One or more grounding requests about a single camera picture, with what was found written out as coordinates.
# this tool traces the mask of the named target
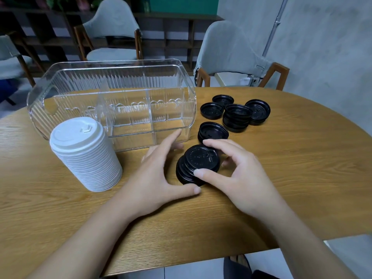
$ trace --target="clear acrylic organizer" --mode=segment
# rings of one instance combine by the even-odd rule
[[[89,116],[117,152],[158,145],[176,129],[182,129],[177,141],[187,141],[196,117],[193,82],[175,59],[54,64],[28,94],[27,106],[45,139],[59,123]]]

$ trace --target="white coffee cup lid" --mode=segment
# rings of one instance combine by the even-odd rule
[[[102,126],[91,117],[74,117],[57,125],[49,144],[57,152],[81,150],[102,135]]]

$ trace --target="green board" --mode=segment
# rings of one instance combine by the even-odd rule
[[[217,14],[218,0],[150,0],[152,12]]]

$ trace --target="person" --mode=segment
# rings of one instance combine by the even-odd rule
[[[169,151],[183,148],[175,142],[180,133],[175,131],[151,147],[128,182],[29,278],[98,278],[131,221],[169,201],[198,195],[201,188],[197,185],[170,185],[164,176]],[[203,143],[228,156],[222,166],[235,163],[236,168],[231,177],[208,169],[197,169],[194,175],[220,189],[240,211],[268,227],[294,278],[356,278],[286,204],[252,153],[232,140]]]

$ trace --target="chair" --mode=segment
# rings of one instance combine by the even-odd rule
[[[19,43],[29,56],[21,55],[13,41]],[[32,61],[36,63],[42,72],[45,72],[39,57],[31,53],[18,32],[11,32],[8,35],[0,36],[0,80],[3,80],[2,91],[7,90],[6,97],[4,98],[3,96],[2,100],[5,99],[12,106],[15,105],[15,102],[8,97],[16,90],[12,86],[11,79],[22,77],[25,74],[31,86],[33,87],[35,85],[35,81],[28,69]]]
[[[81,56],[84,60],[135,60],[143,59],[142,40],[139,26],[128,4],[123,0],[103,0],[95,16],[86,23],[74,27]],[[136,49],[98,48],[94,49],[91,38],[96,37],[134,38]],[[85,56],[83,39],[91,49]]]
[[[209,87],[209,75],[223,72],[237,72],[241,77],[252,75],[257,83],[259,82],[258,87],[264,87],[275,71],[281,74],[276,89],[282,91],[289,68],[256,54],[242,29],[224,20],[214,22],[208,27],[194,75],[197,87],[201,87],[203,81],[204,86]]]

